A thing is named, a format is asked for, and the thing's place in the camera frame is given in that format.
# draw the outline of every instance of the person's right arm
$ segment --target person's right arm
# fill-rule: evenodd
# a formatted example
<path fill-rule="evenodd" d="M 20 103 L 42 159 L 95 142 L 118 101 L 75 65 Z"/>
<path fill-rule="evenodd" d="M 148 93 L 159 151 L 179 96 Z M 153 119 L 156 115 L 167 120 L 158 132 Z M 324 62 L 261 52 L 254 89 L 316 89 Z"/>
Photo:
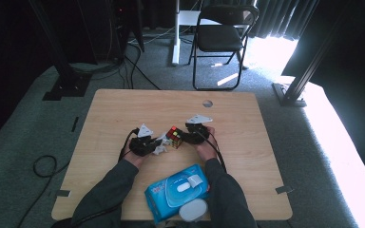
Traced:
<path fill-rule="evenodd" d="M 208 130 L 208 141 L 217 147 L 215 129 L 208 127 Z M 208 142 L 194 147 L 205 162 L 205 175 L 210 184 L 208 202 L 212 227 L 257 228 L 240 185 L 224 172 L 215 149 Z"/>

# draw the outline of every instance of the sleeve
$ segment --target sleeve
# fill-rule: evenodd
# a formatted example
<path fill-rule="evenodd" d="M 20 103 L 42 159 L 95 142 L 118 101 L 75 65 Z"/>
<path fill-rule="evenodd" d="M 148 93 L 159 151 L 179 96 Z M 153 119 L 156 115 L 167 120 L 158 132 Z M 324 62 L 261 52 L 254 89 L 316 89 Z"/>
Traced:
<path fill-rule="evenodd" d="M 205 174 L 210 184 L 209 211 L 212 227 L 257 228 L 240 185 L 224 172 L 217 159 L 206 161 Z"/>
<path fill-rule="evenodd" d="M 120 227 L 121 204 L 132 188 L 139 170 L 126 160 L 119 161 L 79 202 L 72 217 L 72 225 L 81 219 L 103 212 L 117 204 L 120 206 L 107 214 L 87 220 L 78 227 Z"/>

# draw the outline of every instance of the hand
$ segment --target hand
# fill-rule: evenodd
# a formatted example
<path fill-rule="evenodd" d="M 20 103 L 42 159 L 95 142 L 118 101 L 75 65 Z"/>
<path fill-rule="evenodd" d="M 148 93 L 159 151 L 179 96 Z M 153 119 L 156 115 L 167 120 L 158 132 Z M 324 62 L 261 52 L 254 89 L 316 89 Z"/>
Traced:
<path fill-rule="evenodd" d="M 139 155 L 136 155 L 134 152 L 132 152 L 132 151 L 129 150 L 129 144 L 130 143 L 131 143 L 131 141 L 129 140 L 128 143 L 125 146 L 125 149 L 123 151 L 123 153 L 124 153 L 123 159 L 131 162 L 138 169 L 140 169 L 141 168 L 141 165 L 144 163 L 144 161 L 149 157 L 149 155 L 151 153 L 148 154 L 148 155 L 146 155 L 146 156 L 144 156 L 144 157 L 139 156 Z"/>
<path fill-rule="evenodd" d="M 216 140 L 214 138 L 215 128 L 213 128 L 211 126 L 207 126 L 206 128 L 210 133 L 208 141 L 210 141 L 215 147 L 217 147 Z M 203 162 L 206 162 L 210 159 L 214 159 L 214 158 L 218 157 L 216 150 L 207 141 L 205 141 L 201 144 L 192 144 L 192 145 L 197 150 L 197 153 Z"/>

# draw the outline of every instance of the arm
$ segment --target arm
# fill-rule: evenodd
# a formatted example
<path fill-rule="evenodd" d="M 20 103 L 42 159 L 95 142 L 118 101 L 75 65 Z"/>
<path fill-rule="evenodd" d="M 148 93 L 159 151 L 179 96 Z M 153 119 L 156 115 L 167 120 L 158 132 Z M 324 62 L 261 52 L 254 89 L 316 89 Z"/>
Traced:
<path fill-rule="evenodd" d="M 208 141 L 216 146 L 215 129 L 207 128 L 211 135 Z M 205 162 L 205 174 L 210 184 L 209 211 L 212 227 L 256 228 L 257 224 L 248 209 L 240 185 L 224 172 L 215 149 L 208 142 L 193 146 Z"/>
<path fill-rule="evenodd" d="M 81 200 L 72 217 L 72 225 L 81 219 L 119 206 L 102 216 L 87 220 L 79 227 L 120 227 L 121 204 L 132 188 L 135 176 L 146 157 L 136 156 L 132 152 L 125 154 L 113 169 L 98 182 Z"/>

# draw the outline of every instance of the blue wipes package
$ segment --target blue wipes package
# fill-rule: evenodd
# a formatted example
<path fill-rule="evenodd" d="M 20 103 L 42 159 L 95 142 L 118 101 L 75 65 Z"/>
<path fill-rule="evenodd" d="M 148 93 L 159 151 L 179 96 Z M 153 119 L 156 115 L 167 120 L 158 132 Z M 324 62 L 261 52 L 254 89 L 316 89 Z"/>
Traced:
<path fill-rule="evenodd" d="M 156 223 L 179 213 L 180 207 L 194 199 L 208 197 L 208 181 L 201 167 L 194 164 L 166 179 L 150 184 L 147 204 Z"/>

